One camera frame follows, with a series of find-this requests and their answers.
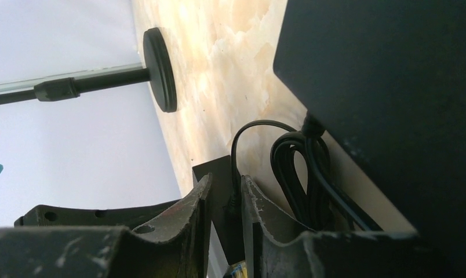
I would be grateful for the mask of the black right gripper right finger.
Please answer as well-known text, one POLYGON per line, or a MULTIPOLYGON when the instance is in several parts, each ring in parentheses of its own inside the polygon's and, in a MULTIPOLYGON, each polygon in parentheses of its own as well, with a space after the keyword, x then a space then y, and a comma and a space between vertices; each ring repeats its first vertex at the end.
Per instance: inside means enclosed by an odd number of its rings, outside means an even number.
POLYGON ((466 277, 413 232, 317 232, 241 179, 249 277, 466 277))

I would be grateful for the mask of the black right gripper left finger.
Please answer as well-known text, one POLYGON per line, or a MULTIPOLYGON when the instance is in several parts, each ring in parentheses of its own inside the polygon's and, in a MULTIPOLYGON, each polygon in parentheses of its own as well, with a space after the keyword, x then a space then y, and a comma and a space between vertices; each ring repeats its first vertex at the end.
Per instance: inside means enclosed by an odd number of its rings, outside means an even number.
POLYGON ((0 277, 205 277, 212 175, 151 220, 0 228, 0 277))

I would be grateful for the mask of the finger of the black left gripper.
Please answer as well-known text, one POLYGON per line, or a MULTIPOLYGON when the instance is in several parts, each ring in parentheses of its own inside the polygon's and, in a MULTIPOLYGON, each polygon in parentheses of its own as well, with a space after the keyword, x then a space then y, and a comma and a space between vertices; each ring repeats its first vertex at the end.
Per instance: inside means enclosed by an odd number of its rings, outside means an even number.
POLYGON ((152 206, 108 210, 37 205, 14 222, 14 226, 126 226, 133 229, 156 217, 177 200, 152 206))

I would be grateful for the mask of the black network switch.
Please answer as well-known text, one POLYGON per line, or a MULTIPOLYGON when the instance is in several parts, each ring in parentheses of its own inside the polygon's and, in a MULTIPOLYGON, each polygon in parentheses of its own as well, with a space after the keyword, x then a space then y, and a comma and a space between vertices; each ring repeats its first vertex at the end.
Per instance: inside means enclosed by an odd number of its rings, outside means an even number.
POLYGON ((289 1, 274 72, 466 264, 466 1, 289 1))

